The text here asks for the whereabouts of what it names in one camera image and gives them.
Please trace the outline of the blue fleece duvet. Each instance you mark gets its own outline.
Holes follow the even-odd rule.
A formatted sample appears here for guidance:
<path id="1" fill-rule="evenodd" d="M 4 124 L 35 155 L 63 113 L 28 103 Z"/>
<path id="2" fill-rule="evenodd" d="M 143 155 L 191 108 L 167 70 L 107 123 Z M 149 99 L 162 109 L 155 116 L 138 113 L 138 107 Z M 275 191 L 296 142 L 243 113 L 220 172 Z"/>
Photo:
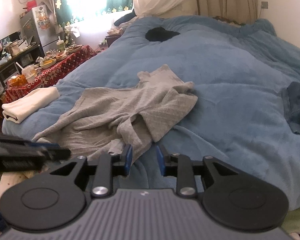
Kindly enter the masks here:
<path id="1" fill-rule="evenodd" d="M 179 32 L 164 42 L 145 35 L 156 27 Z M 300 207 L 300 135 L 284 116 L 281 92 L 300 83 L 300 49 L 277 37 L 265 19 L 240 28 L 203 16 L 146 17 L 110 48 L 57 83 L 60 97 L 2 132 L 30 140 L 72 109 L 86 88 L 130 88 L 137 74 L 166 64 L 194 83 L 193 110 L 161 140 L 170 152 L 212 155 L 279 187 Z"/>

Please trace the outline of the dark blue jeans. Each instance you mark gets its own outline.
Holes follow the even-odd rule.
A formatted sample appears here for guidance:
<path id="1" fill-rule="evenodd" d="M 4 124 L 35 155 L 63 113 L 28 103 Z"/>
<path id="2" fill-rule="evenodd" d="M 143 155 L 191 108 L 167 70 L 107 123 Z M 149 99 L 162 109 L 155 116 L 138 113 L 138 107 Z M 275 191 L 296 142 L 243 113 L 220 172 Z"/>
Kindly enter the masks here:
<path id="1" fill-rule="evenodd" d="M 292 82 L 281 92 L 284 116 L 293 133 L 300 135 L 300 83 Z"/>

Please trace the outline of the silver refrigerator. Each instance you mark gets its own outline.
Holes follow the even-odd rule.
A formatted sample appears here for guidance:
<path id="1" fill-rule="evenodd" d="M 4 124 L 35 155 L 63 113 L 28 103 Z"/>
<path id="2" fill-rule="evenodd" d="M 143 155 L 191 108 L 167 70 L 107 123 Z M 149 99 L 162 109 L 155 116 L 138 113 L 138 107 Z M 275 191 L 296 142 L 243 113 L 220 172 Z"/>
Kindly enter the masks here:
<path id="1" fill-rule="evenodd" d="M 43 48 L 43 52 L 57 49 L 56 34 L 52 12 L 45 4 L 28 11 L 20 18 L 21 33 Z"/>

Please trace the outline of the folded cream towel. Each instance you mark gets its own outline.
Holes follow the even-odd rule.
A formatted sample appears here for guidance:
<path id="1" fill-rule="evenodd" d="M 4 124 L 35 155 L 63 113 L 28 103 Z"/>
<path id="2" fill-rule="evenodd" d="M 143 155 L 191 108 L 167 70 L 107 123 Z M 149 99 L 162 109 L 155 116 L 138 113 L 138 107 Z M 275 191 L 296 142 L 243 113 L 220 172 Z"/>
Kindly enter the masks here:
<path id="1" fill-rule="evenodd" d="M 3 104 L 2 114 L 7 121 L 20 124 L 32 113 L 46 107 L 59 97 L 56 87 L 37 88 L 21 99 Z"/>

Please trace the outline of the green lidded drink cup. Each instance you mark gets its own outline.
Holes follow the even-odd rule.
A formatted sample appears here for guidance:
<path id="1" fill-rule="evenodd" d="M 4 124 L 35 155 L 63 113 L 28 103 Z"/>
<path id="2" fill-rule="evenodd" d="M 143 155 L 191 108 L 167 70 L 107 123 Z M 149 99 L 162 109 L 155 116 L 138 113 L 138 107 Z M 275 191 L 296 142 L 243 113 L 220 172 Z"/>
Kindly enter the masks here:
<path id="1" fill-rule="evenodd" d="M 58 37 L 58 40 L 56 42 L 56 46 L 57 46 L 57 49 L 58 49 L 59 52 L 65 51 L 64 41 L 60 37 Z"/>

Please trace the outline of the wall power socket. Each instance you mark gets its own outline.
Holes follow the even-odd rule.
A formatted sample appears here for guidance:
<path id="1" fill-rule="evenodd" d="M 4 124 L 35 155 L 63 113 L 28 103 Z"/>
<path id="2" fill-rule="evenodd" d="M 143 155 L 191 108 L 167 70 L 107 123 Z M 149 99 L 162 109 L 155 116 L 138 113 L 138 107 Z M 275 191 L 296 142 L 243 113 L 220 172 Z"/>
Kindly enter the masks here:
<path id="1" fill-rule="evenodd" d="M 262 9 L 268 9 L 268 2 L 267 1 L 262 1 L 261 2 L 261 8 Z"/>

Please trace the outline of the yellow food bowl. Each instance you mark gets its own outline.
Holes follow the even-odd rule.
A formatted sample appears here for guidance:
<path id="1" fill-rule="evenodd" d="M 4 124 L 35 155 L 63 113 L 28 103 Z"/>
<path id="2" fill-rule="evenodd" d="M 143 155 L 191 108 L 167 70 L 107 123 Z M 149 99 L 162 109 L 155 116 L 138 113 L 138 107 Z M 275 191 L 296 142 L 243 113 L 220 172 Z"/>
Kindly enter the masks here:
<path id="1" fill-rule="evenodd" d="M 57 60 L 55 58 L 49 59 L 49 60 L 43 61 L 39 66 L 42 69 L 47 69 L 47 68 L 50 68 L 51 66 L 53 66 L 56 62 L 57 62 Z"/>

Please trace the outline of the red patterned tablecloth table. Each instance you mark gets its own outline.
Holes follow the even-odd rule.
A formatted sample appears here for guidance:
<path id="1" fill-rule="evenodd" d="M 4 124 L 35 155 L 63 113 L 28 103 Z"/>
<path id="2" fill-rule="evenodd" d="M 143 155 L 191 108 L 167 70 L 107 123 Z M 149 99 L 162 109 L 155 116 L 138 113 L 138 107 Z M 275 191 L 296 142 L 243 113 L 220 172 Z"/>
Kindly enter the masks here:
<path id="1" fill-rule="evenodd" d="M 46 88 L 55 85 L 85 61 L 97 55 L 90 46 L 83 46 L 52 67 L 43 70 L 34 81 L 18 87 L 9 87 L 5 92 L 6 103 L 14 102 L 37 88 Z"/>

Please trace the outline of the dark wooden nightstand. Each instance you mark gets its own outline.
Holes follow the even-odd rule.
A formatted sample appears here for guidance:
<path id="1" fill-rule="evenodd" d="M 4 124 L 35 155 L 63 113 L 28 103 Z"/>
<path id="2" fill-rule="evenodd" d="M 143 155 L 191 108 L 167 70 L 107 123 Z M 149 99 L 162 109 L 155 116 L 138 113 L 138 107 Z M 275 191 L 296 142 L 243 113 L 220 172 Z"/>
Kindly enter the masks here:
<path id="1" fill-rule="evenodd" d="M 108 36 L 106 36 L 105 40 L 107 42 L 107 46 L 110 47 L 121 36 L 122 36 L 121 34 L 114 34 L 114 35 L 108 35 Z"/>

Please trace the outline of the grey polo shirt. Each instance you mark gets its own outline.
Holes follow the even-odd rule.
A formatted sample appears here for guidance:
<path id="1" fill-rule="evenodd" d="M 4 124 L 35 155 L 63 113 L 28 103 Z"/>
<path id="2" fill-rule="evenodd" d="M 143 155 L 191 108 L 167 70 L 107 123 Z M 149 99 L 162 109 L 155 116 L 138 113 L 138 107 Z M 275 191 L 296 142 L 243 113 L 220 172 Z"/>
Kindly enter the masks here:
<path id="1" fill-rule="evenodd" d="M 197 103 L 194 84 L 184 82 L 164 64 L 155 71 L 139 72 L 133 88 L 85 89 L 74 107 L 37 133 L 36 142 L 57 143 L 72 156 L 98 159 L 102 153 L 121 154 L 133 148 L 133 160 L 144 154 Z"/>

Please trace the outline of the green mattress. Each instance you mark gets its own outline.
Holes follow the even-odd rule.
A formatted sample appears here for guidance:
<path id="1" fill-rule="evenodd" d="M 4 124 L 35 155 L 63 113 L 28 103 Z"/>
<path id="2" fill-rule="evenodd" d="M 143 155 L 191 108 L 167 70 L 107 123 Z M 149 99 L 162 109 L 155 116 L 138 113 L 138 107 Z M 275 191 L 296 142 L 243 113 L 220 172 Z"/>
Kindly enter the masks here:
<path id="1" fill-rule="evenodd" d="M 300 208 L 289 211 L 281 227 L 293 239 L 300 239 Z"/>

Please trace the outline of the black garment on bed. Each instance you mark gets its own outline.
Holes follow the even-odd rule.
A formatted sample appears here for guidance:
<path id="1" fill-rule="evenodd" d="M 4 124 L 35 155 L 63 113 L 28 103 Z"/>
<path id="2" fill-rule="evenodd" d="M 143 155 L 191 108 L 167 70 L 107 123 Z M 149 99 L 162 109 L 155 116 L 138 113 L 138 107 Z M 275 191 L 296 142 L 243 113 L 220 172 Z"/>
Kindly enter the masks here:
<path id="1" fill-rule="evenodd" d="M 179 32 L 166 30 L 163 27 L 156 27 L 147 31 L 145 38 L 149 42 L 164 42 L 177 35 L 180 35 Z"/>

